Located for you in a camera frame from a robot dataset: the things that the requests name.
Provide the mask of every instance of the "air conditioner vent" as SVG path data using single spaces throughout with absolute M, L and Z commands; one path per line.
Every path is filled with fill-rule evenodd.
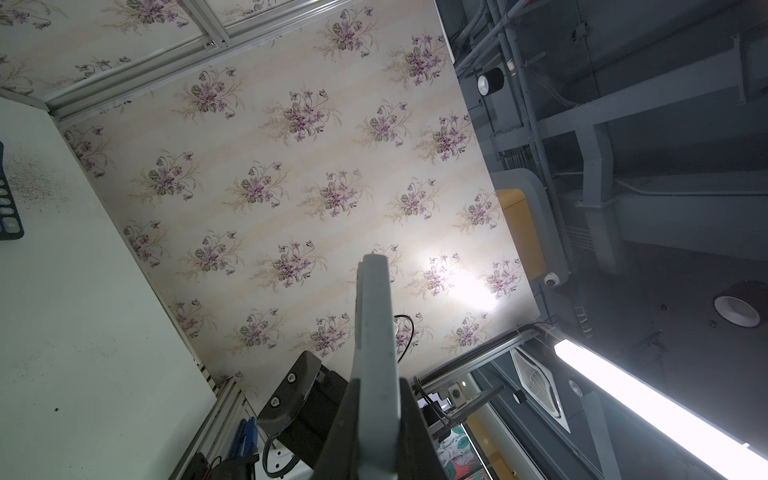
M 569 433 L 568 421 L 563 414 L 554 377 L 547 367 L 528 355 L 523 349 L 511 351 L 512 361 L 518 372 L 523 389 Z

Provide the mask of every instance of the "calculator button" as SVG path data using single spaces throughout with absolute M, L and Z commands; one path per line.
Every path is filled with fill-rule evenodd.
M 14 217 L 3 217 L 2 227 L 8 233 L 19 233 L 22 228 L 18 225 L 18 220 Z

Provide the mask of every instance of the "yellow wall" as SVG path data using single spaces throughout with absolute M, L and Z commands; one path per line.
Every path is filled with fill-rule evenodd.
M 482 420 L 476 413 L 467 418 L 467 425 L 478 442 L 477 447 L 488 457 L 488 461 L 491 463 L 494 471 L 496 471 L 499 480 L 518 480 L 517 476 L 513 473 L 512 465 L 507 465 L 507 462 L 504 461 L 502 454 L 498 451 L 498 447 L 491 440 L 488 431 L 485 430 L 485 426 L 482 424 Z
M 528 207 L 525 195 L 516 188 L 497 190 L 496 195 L 502 206 L 504 218 L 507 220 L 509 232 L 518 249 L 525 275 L 529 279 L 544 275 L 547 273 L 547 264 L 544 262 L 544 254 L 541 252 L 541 244 L 538 241 L 531 209 Z

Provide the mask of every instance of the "colorful poster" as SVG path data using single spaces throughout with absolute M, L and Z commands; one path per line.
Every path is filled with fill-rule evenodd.
M 455 427 L 451 435 L 437 445 L 437 456 L 449 480 L 488 478 L 463 425 Z

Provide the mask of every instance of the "calculator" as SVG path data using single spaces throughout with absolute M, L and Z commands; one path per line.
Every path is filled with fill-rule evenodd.
M 24 236 L 22 219 L 13 201 L 8 179 L 3 170 L 3 144 L 0 141 L 0 240 L 17 240 Z

